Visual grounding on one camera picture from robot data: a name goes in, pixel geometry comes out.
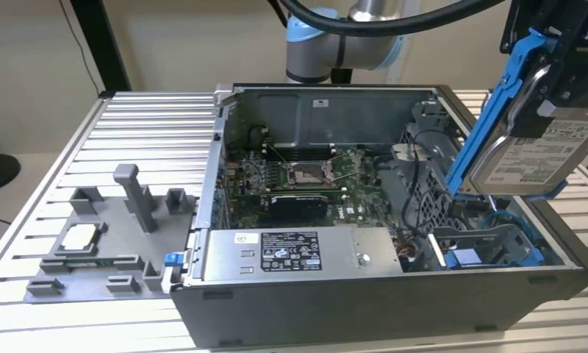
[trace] aluminum extrusion table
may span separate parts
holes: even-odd
[[[487,92],[458,95],[479,115]],[[67,201],[76,187],[99,186],[103,196],[123,196],[113,170],[136,163],[153,195],[169,188],[200,194],[213,119],[211,93],[119,93],[97,101],[0,241],[0,352],[207,352],[195,348],[171,299],[41,305],[21,300],[72,212]],[[584,167],[551,205],[588,246]],[[542,305],[507,332],[253,352],[422,351],[588,352],[588,288],[568,301]]]

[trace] blue plastic latch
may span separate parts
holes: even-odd
[[[177,254],[175,252],[171,252],[165,254],[164,258],[164,266],[165,267],[180,267],[185,263],[185,257],[183,254]]]
[[[458,263],[458,259],[455,258],[454,252],[447,252],[444,254],[444,261],[447,262],[447,268],[460,267],[460,264]]]
[[[328,18],[338,18],[338,11],[330,7],[314,7],[311,9],[319,15]],[[306,22],[299,20],[296,17],[291,17],[287,20],[287,41],[288,42],[302,42],[304,40],[314,39],[324,32],[319,29],[311,27]]]
[[[519,265],[522,265],[523,267],[536,267],[540,266],[544,260],[546,258],[544,256],[542,256],[540,250],[538,250],[536,248],[531,248],[526,259],[519,262]]]
[[[502,81],[492,93],[487,106],[479,117],[475,128],[471,131],[464,147],[462,147],[460,154],[454,162],[451,171],[447,174],[446,184],[454,198],[460,193],[460,186],[472,167],[479,151],[483,148],[494,128],[503,116],[506,105],[515,98],[523,86],[520,73],[526,64],[527,57],[536,48],[554,49],[554,42],[547,40],[547,37],[535,29],[530,29],[530,35],[524,37],[514,46],[510,55],[508,64],[503,72]]]

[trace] hard drive label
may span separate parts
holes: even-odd
[[[322,270],[318,232],[261,233],[261,269],[267,272]]]
[[[544,185],[588,138],[588,121],[555,120],[540,138],[515,138],[487,184]]]

